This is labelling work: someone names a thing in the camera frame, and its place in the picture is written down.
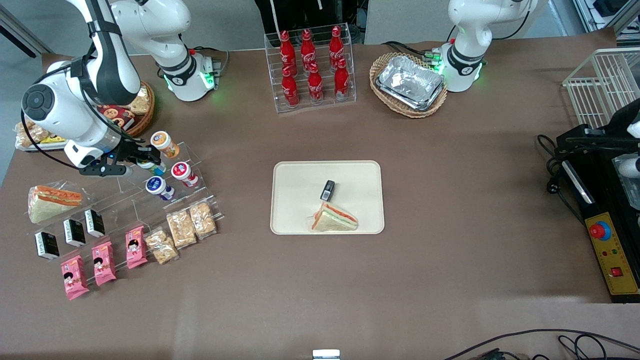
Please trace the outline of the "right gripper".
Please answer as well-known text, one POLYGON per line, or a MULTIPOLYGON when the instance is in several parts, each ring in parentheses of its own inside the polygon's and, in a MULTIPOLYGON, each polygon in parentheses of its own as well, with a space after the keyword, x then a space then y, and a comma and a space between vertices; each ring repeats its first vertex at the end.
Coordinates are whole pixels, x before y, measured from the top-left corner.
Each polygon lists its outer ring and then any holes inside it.
MULTIPOLYGON (((65 146, 65 154, 76 169, 126 169, 119 164, 124 156, 131 151, 133 155, 160 155, 160 151, 152 145, 137 144, 133 139, 121 139, 112 150, 103 150, 95 146, 82 146, 76 141, 69 140, 65 146)), ((138 167, 155 167, 157 164, 149 159, 136 159, 138 167)))

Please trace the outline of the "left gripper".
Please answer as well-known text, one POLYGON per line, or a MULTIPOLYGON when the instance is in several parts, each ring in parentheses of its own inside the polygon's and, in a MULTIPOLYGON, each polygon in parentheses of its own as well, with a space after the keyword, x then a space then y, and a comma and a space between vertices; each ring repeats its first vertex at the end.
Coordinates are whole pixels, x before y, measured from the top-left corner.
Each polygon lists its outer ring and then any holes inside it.
POLYGON ((608 138, 640 139, 640 98, 617 110, 608 125, 608 138))

